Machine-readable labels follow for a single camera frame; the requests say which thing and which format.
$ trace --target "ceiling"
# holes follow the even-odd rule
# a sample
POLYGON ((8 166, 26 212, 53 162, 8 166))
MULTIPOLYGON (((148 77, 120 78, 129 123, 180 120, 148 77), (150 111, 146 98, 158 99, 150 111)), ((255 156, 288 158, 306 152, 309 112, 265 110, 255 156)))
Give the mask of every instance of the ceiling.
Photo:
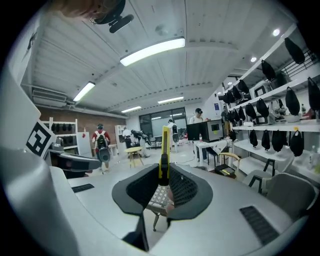
POLYGON ((45 16, 23 83, 72 100, 93 81, 95 88, 77 107, 106 113, 136 106, 156 112, 163 108, 157 101, 181 95, 177 105, 201 102, 227 76, 243 75, 252 56, 265 54, 279 38, 272 36, 274 29, 282 34, 294 22, 266 0, 127 0, 122 16, 128 14, 134 20, 115 34, 108 25, 45 16), (181 36, 185 48, 120 64, 127 54, 181 36))

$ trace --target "black pants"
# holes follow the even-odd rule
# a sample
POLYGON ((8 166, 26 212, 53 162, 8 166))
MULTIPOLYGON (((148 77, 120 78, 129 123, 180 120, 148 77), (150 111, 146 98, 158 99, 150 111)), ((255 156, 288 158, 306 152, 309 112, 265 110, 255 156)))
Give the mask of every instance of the black pants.
MULTIPOLYGON (((207 160, 207 151, 205 148, 202 149, 202 156, 203 156, 203 160, 207 160)), ((200 155, 199 155, 199 148, 196 147, 196 157, 198 159, 200 159, 200 155)))
POLYGON ((131 148, 131 139, 130 138, 126 138, 124 141, 125 141, 126 148, 127 149, 131 148))

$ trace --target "chair leg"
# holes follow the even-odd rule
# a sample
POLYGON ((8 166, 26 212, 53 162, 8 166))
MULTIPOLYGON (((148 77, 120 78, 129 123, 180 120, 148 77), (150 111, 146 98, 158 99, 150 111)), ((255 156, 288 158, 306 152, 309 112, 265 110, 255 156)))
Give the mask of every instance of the chair leg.
POLYGON ((154 222, 153 222, 153 231, 156 231, 156 225, 157 225, 157 222, 159 220, 159 215, 157 214, 154 218, 154 222))

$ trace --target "person in red shirt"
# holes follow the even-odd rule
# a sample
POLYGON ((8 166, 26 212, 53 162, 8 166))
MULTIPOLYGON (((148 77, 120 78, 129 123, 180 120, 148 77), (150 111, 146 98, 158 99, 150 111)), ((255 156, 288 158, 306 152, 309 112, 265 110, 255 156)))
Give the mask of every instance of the person in red shirt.
MULTIPOLYGON (((104 130, 104 125, 103 125, 102 123, 99 123, 99 124, 98 124, 97 130, 93 133, 93 136, 92 136, 92 143, 93 143, 94 146, 95 146, 95 154, 96 154, 96 157, 101 161, 101 159, 100 159, 100 154, 99 154, 99 149, 97 148, 97 144, 96 144, 98 135, 100 136, 100 134, 102 134, 102 135, 104 136, 104 139, 106 140, 107 144, 109 144, 109 143, 110 143, 110 136, 109 136, 109 134, 104 130)), ((108 171, 108 170, 109 170, 109 163, 108 163, 108 162, 105 162, 104 165, 105 165, 106 170, 108 171)))

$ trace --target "black vent strip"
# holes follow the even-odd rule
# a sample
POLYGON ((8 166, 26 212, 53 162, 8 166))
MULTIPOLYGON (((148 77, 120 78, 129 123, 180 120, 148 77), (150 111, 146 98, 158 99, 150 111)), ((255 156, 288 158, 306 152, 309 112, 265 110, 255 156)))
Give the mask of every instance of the black vent strip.
POLYGON ((253 232, 259 238, 263 246, 279 236, 279 233, 254 206, 244 207, 239 209, 239 211, 253 229, 253 232))
POLYGON ((164 138, 163 138, 163 147, 164 147, 163 153, 164 153, 164 154, 168 154, 168 150, 167 150, 167 146, 168 146, 167 131, 165 131, 165 132, 163 133, 163 135, 164 135, 164 138))

